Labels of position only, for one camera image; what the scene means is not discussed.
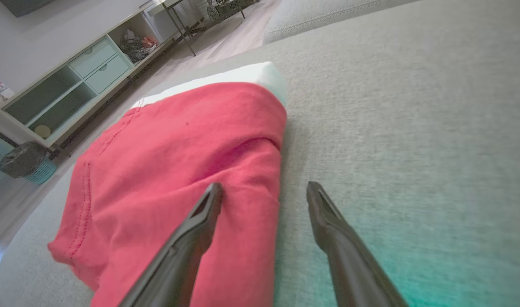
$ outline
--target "gray sofa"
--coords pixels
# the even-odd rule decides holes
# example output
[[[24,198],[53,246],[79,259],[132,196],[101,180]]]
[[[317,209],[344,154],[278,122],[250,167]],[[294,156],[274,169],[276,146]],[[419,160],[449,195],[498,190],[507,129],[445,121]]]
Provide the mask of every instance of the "gray sofa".
[[[289,89],[275,306],[336,305],[305,200],[307,181],[317,180],[410,306],[520,307],[520,0],[421,0],[372,12],[152,94],[262,61]],[[64,177],[5,253],[0,299],[9,307],[91,299],[46,249],[68,186]]]

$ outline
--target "television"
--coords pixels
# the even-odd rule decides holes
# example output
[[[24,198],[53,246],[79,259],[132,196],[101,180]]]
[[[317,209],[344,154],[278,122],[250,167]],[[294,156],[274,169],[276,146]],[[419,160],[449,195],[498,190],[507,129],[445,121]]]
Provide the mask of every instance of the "television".
[[[54,0],[0,0],[16,17],[34,12]]]

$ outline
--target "red cloth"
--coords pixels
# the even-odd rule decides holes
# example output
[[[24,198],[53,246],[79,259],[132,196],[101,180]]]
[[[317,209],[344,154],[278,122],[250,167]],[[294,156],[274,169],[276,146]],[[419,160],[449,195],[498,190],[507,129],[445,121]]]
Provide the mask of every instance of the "red cloth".
[[[272,305],[286,112],[268,90],[219,83],[128,111],[77,160],[48,248],[120,303],[211,182],[224,188],[196,307]]]

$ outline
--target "trash can with black bag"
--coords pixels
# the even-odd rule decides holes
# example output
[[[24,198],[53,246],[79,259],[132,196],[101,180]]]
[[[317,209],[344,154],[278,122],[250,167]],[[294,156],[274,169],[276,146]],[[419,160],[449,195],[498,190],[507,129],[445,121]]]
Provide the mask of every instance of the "trash can with black bag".
[[[17,146],[0,160],[0,171],[12,178],[25,178],[36,184],[48,180],[56,166],[48,159],[49,151],[36,142]]]

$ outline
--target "black plastic bag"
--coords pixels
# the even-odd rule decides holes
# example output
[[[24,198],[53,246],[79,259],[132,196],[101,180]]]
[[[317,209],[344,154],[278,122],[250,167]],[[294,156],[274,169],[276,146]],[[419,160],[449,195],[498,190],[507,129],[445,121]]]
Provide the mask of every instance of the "black plastic bag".
[[[35,142],[17,146],[0,160],[0,171],[13,178],[21,178],[34,172],[42,163],[48,150]]]

